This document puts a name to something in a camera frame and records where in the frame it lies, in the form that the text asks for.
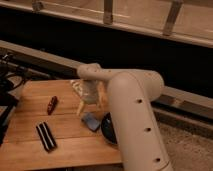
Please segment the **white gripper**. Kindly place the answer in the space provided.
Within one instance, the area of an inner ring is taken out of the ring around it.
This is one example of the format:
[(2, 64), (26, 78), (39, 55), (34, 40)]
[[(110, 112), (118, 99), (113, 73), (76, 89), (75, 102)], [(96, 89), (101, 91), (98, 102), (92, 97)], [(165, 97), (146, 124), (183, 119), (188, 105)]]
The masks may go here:
[[(98, 83), (96, 81), (84, 80), (82, 84), (83, 94), (82, 99), (87, 104), (96, 104), (99, 101)], [(81, 101), (77, 109), (77, 116), (84, 110), (85, 102)]]

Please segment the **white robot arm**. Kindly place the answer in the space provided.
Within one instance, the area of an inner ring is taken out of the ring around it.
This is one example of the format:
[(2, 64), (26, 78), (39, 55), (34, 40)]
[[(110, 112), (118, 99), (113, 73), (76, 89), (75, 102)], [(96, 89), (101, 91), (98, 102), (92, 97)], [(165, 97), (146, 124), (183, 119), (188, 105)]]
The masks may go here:
[(103, 69), (84, 64), (83, 80), (103, 81), (125, 171), (174, 171), (150, 102), (162, 94), (164, 81), (155, 71)]

